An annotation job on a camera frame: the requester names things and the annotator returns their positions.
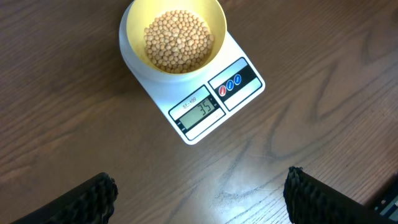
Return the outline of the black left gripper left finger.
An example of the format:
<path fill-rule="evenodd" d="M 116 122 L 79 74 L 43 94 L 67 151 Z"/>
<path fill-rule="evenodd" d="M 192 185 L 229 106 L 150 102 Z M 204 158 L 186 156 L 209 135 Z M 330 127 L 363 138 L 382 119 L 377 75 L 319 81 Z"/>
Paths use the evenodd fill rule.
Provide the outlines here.
<path fill-rule="evenodd" d="M 115 180 L 101 172 L 12 224 L 107 224 L 117 197 Z"/>

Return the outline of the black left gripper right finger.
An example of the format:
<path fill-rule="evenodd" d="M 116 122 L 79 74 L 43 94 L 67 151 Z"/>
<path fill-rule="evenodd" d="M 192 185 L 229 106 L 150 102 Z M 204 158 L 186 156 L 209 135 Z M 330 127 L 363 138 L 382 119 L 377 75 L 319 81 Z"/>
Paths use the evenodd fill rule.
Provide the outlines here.
<path fill-rule="evenodd" d="M 395 223 L 306 174 L 301 167 L 289 167 L 283 196 L 294 224 Z"/>

